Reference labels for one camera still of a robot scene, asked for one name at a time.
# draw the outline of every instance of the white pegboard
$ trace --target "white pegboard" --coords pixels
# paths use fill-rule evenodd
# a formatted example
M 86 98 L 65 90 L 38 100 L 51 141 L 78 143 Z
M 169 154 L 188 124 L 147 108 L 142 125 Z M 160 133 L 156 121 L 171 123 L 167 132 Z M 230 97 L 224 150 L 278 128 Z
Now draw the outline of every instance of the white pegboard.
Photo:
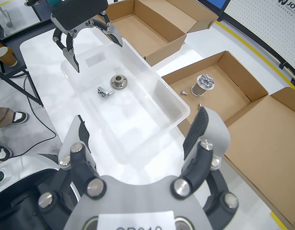
M 224 12 L 295 68 L 295 0 L 231 0 Z

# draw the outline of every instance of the clear plastic bin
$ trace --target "clear plastic bin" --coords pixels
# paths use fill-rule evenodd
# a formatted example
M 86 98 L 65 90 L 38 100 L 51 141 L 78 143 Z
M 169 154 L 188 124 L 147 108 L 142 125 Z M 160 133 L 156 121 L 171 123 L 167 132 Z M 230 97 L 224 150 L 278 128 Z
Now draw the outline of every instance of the clear plastic bin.
M 125 39 L 123 48 L 110 43 L 76 59 L 80 73 L 67 60 L 61 70 L 121 164 L 144 153 L 190 114 L 189 106 Z M 115 75 L 127 78 L 126 88 L 102 98 L 97 88 L 113 90 L 110 79 Z

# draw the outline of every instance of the black and white sneaker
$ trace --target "black and white sneaker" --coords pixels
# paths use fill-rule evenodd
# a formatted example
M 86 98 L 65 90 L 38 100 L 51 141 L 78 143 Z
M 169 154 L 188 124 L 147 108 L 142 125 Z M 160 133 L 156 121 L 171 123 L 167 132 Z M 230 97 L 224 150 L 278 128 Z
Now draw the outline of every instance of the black and white sneaker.
M 26 112 L 17 111 L 12 118 L 12 124 L 23 124 L 28 119 Z
M 13 152 L 10 148 L 0 145 L 0 161 L 6 161 L 9 157 L 12 157 Z

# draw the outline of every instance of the open cardboard box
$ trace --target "open cardboard box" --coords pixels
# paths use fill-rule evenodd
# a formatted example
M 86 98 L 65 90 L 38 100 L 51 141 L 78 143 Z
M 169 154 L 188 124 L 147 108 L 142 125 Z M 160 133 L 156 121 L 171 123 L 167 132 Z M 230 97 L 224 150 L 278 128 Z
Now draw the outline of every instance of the open cardboard box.
M 208 74 L 215 87 L 191 94 L 197 76 Z M 231 135 L 226 161 L 289 229 L 295 229 L 295 90 L 272 95 L 229 52 L 213 55 L 163 79 L 189 105 L 178 127 L 184 135 L 198 104 L 216 111 Z
M 187 33 L 208 29 L 218 18 L 195 0 L 124 0 L 106 13 L 151 66 L 178 51 Z

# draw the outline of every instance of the brown paper cup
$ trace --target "brown paper cup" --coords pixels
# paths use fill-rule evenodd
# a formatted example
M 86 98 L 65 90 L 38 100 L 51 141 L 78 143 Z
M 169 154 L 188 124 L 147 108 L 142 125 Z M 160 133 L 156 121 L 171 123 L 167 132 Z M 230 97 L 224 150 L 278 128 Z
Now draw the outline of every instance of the brown paper cup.
M 8 52 L 8 48 L 6 46 L 0 48 L 0 61 L 9 67 L 14 67 L 17 64 L 17 60 L 10 52 Z

